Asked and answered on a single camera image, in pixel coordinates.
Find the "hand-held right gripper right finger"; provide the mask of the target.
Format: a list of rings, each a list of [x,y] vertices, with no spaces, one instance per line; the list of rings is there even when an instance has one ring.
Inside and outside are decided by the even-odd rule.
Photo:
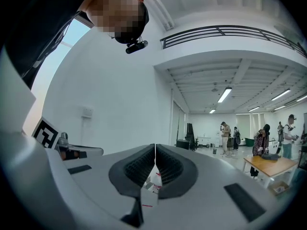
[[[143,230],[260,230],[277,204],[256,181],[224,160],[156,145],[162,177]]]

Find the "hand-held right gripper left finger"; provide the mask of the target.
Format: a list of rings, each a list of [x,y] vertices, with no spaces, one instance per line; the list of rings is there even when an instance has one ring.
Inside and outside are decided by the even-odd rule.
[[[141,227],[141,188],[154,166],[155,145],[63,161],[48,151],[51,174],[71,219],[61,227]]]

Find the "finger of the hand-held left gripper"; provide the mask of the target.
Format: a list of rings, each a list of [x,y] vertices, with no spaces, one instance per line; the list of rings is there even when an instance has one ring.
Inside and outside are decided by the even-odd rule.
[[[102,156],[104,150],[99,147],[69,146],[70,150],[79,152],[82,156]]]

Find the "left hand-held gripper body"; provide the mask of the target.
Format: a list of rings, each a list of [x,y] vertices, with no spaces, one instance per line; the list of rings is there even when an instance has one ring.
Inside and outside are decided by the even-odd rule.
[[[32,137],[34,137],[45,148],[57,151],[63,161],[87,157],[85,151],[72,148],[68,142],[68,134],[66,132],[58,131],[44,117],[41,117],[38,121],[32,133]]]

